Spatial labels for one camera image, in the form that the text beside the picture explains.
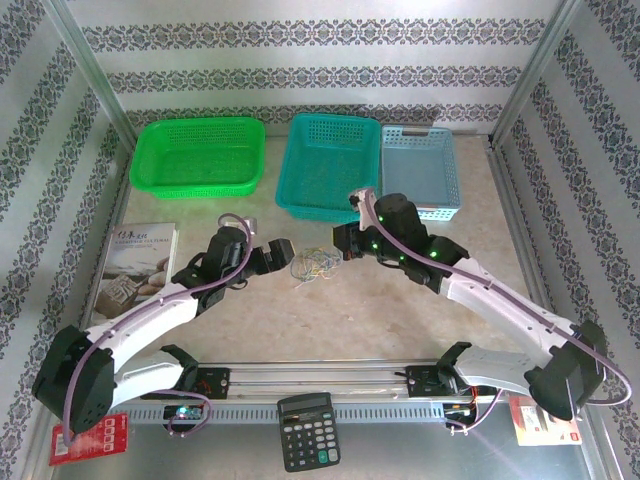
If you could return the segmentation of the aluminium table side rail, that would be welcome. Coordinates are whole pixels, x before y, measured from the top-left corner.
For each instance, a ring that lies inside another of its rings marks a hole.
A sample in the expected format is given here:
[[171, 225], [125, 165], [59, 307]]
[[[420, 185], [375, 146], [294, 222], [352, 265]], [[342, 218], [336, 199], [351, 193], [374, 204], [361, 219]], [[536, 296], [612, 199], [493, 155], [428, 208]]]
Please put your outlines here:
[[515, 248], [516, 256], [523, 273], [528, 295], [532, 301], [546, 309], [555, 311], [553, 299], [549, 297], [546, 283], [539, 268], [534, 247], [531, 242], [506, 165], [502, 157], [490, 143], [485, 145], [489, 167], [496, 185], [498, 196], [504, 211], [507, 226]]
[[81, 277], [81, 309], [77, 319], [73, 322], [73, 325], [79, 327], [80, 330], [84, 330], [91, 324], [94, 299], [104, 267], [110, 236], [113, 228], [122, 217], [122, 210], [129, 192], [128, 174], [132, 155], [132, 151], [125, 147], [117, 148], [114, 155], [114, 166], [109, 170], [102, 196], [97, 205], [84, 256], [88, 263]]

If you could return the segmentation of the small circuit board with LED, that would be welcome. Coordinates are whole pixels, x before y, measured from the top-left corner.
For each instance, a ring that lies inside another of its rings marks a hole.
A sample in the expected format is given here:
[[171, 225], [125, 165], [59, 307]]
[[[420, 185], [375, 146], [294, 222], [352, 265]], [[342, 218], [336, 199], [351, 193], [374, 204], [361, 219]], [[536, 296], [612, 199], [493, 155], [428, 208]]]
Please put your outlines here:
[[165, 421], [200, 421], [205, 416], [203, 404], [167, 405], [164, 407], [163, 419]]

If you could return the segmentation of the black desk calculator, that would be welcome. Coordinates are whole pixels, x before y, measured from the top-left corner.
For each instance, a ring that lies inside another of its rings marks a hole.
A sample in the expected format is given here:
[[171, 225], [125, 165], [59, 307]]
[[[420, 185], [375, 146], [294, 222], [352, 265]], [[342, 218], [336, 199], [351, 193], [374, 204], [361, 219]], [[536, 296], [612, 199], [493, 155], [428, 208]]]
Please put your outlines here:
[[284, 468], [299, 473], [338, 465], [341, 450], [328, 392], [281, 399], [276, 404]]

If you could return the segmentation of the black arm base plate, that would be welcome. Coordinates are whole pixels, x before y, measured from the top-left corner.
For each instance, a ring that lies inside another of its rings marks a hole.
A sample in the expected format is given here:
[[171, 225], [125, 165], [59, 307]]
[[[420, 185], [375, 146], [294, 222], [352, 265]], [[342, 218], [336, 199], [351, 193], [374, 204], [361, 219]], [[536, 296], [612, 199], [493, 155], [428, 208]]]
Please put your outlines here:
[[228, 396], [230, 373], [231, 370], [224, 367], [199, 367], [193, 392], [208, 399], [225, 400]]
[[410, 398], [437, 397], [446, 394], [435, 365], [409, 365], [405, 368], [405, 378]]

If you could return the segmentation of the teal plastic basket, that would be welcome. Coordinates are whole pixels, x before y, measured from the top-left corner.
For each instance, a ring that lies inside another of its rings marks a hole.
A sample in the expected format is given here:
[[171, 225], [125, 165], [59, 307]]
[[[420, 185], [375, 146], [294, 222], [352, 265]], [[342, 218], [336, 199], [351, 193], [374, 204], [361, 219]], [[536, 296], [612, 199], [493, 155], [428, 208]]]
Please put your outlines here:
[[292, 217], [344, 224], [359, 218], [350, 194], [379, 185], [381, 125], [371, 118], [301, 113], [293, 118], [276, 204]]

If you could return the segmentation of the book with stone cover photo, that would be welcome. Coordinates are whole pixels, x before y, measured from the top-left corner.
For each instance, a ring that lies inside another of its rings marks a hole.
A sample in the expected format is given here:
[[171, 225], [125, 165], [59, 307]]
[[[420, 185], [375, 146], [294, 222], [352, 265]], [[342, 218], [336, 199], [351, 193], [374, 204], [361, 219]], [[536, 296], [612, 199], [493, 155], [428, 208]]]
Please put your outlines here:
[[172, 271], [177, 241], [173, 223], [115, 227], [90, 324], [112, 320], [157, 294]]

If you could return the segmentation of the white and red retail package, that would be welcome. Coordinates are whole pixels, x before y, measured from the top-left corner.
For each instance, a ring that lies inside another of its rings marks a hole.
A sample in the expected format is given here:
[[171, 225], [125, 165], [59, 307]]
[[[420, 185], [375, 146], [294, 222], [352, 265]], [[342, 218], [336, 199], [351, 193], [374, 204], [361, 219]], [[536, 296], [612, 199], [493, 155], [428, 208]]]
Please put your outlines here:
[[510, 395], [508, 403], [519, 446], [581, 445], [575, 420], [550, 416], [530, 397]]

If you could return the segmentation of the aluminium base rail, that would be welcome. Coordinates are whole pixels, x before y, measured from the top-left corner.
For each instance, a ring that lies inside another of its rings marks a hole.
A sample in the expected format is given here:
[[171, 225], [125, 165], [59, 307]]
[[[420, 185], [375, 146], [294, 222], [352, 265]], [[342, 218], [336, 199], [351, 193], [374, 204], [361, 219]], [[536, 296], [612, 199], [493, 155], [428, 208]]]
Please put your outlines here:
[[[193, 392], [199, 367], [231, 370], [228, 402], [274, 403], [294, 395], [328, 392], [338, 402], [386, 402], [409, 399], [405, 368], [435, 365], [434, 360], [325, 360], [295, 362], [201, 363], [187, 375], [179, 391]], [[446, 394], [438, 401], [465, 401], [472, 388], [458, 380], [454, 387], [440, 380]]]

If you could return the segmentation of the aluminium frame post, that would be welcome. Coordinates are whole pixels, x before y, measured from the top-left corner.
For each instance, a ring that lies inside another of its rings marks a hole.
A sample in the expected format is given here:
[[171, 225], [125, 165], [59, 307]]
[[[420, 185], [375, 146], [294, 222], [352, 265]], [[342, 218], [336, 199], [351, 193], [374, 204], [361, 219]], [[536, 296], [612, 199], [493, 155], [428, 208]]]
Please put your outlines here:
[[135, 129], [111, 87], [107, 75], [96, 59], [82, 29], [69, 10], [67, 2], [65, 0], [40, 1], [48, 17], [72, 53], [89, 86], [98, 97], [121, 141], [127, 150], [132, 153], [137, 142]]
[[555, 50], [583, 3], [584, 0], [559, 0], [539, 42], [517, 80], [513, 92], [506, 101], [492, 133], [489, 135], [489, 144], [492, 147], [499, 146], [510, 132], [531, 91], [544, 73], [547, 64], [552, 59]]

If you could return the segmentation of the green plastic basket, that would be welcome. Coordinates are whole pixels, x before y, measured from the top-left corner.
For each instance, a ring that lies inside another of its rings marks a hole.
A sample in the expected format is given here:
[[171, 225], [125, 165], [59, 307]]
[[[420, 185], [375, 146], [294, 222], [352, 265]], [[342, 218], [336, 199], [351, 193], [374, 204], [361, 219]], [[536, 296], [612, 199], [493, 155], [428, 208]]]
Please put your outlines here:
[[160, 199], [252, 194], [265, 164], [266, 133], [250, 117], [167, 119], [138, 137], [129, 179]]

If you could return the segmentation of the light blue plastic basket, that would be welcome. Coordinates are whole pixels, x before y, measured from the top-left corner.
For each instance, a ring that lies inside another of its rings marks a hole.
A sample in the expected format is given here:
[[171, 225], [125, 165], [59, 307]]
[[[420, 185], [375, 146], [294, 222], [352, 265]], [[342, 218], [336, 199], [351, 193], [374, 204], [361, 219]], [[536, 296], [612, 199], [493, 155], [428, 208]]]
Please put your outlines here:
[[380, 193], [404, 194], [423, 222], [448, 222], [461, 207], [453, 133], [446, 128], [383, 126], [380, 173]]

